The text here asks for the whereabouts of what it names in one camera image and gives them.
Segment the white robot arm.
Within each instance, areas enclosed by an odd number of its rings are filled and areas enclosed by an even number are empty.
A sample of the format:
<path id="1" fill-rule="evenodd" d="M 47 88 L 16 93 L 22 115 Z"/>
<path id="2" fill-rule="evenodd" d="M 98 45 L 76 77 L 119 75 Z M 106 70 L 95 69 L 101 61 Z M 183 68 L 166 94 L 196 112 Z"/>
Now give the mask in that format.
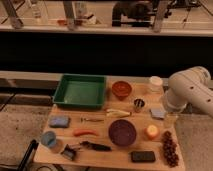
<path id="1" fill-rule="evenodd" d="M 209 71 L 201 66 L 172 74 L 168 79 L 168 90 L 161 97 L 163 108 L 169 114 L 177 114 L 191 103 L 213 117 L 213 90 L 208 88 L 210 80 Z"/>

